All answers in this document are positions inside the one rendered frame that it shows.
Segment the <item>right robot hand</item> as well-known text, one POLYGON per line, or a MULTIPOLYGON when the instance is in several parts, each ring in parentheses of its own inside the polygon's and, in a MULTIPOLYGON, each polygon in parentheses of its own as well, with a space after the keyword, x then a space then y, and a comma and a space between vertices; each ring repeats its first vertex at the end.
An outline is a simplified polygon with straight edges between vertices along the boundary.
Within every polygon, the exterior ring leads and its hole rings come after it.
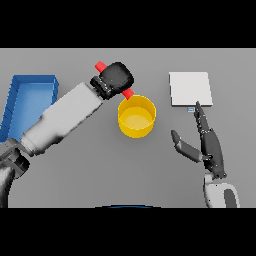
POLYGON ((197 123, 201 149, 186 143, 175 130, 172 130, 171 137, 174 148, 191 161, 195 163, 202 162, 205 169, 210 171, 215 179, 226 178, 224 158, 218 136, 209 127, 207 117, 199 102, 196 102, 194 117, 197 123))

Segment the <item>yellow bowl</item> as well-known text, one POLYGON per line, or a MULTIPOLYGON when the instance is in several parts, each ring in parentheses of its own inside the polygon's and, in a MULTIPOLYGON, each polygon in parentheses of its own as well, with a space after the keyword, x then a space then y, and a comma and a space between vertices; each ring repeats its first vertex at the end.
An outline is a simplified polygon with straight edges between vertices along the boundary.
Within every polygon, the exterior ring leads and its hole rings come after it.
POLYGON ((143 138, 154 127, 156 107, 145 96, 133 95, 118 106, 118 125, 122 133, 130 138, 143 138))

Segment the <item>pale square measuring scale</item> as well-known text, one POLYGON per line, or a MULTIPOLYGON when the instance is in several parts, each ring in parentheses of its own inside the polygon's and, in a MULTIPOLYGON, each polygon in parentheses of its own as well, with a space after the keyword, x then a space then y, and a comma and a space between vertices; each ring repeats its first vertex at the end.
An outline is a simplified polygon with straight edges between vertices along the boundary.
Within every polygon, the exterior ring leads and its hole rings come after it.
POLYGON ((173 107, 194 107, 196 102, 213 105, 207 72, 170 72, 169 86, 173 107))

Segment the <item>blue tray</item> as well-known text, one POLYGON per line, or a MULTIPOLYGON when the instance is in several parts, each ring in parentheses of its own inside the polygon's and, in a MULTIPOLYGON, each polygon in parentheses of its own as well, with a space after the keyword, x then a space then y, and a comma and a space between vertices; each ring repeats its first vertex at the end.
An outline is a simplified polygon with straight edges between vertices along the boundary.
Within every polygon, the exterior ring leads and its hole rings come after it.
POLYGON ((19 140, 57 101, 58 87, 55 75, 13 75, 0 123, 0 144, 9 138, 19 140))

